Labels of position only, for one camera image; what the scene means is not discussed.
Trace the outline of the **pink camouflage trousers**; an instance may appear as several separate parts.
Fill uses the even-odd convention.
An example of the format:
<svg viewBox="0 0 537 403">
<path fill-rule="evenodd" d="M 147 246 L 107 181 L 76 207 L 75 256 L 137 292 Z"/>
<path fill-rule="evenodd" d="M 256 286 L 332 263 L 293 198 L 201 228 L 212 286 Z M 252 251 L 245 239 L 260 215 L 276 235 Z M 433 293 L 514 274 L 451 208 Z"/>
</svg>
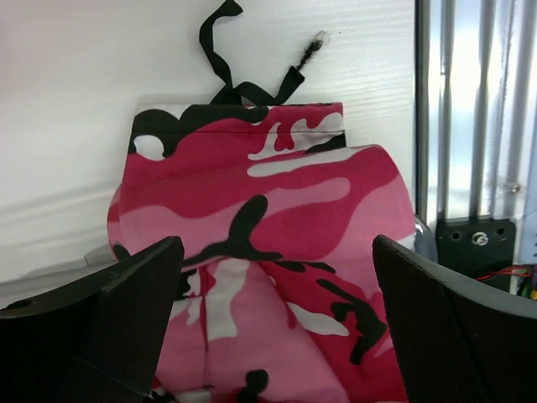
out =
<svg viewBox="0 0 537 403">
<path fill-rule="evenodd" d="M 107 219 L 119 259 L 168 236 L 185 250 L 152 402 L 404 402 L 373 268 L 379 234 L 411 246 L 415 218 L 394 161 L 352 147 L 339 102 L 291 105 L 234 85 L 213 27 L 199 40 L 223 88 L 208 104 L 133 118 Z"/>
</svg>

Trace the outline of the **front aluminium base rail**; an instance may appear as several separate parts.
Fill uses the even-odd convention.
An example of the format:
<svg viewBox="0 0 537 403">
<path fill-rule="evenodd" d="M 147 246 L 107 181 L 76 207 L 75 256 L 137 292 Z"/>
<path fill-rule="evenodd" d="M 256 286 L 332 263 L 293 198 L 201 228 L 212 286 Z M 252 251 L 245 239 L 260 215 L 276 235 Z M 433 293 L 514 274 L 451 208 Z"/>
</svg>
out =
<svg viewBox="0 0 537 403">
<path fill-rule="evenodd" d="M 415 4 L 415 203 L 439 221 L 508 219 L 536 261 L 536 4 Z"/>
</svg>

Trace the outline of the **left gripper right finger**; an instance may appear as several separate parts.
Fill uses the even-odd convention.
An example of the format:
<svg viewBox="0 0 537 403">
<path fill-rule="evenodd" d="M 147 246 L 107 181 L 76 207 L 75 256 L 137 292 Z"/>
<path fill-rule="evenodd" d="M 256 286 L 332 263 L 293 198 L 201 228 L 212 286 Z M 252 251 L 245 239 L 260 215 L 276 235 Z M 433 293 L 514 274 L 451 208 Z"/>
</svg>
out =
<svg viewBox="0 0 537 403">
<path fill-rule="evenodd" d="M 392 239 L 373 263 L 410 402 L 534 402 L 536 303 Z"/>
</svg>

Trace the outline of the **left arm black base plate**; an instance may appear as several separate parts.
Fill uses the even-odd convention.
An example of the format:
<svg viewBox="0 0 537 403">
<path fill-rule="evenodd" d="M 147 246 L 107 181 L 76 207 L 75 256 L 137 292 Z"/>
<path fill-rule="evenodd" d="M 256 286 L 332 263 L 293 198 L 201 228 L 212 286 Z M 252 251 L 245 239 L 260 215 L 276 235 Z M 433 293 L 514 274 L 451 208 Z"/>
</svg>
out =
<svg viewBox="0 0 537 403">
<path fill-rule="evenodd" d="M 435 230 L 439 264 L 474 279 L 510 266 L 516 226 L 508 219 L 440 222 Z"/>
</svg>

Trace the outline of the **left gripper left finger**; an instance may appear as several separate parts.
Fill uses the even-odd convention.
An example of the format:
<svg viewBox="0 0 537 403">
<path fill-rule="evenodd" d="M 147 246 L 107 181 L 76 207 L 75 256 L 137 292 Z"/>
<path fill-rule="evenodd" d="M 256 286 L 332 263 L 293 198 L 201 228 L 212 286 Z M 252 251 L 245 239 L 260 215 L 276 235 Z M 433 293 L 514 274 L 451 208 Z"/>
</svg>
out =
<svg viewBox="0 0 537 403">
<path fill-rule="evenodd" d="M 184 257 L 165 238 L 1 310 L 3 402 L 145 402 Z"/>
</svg>

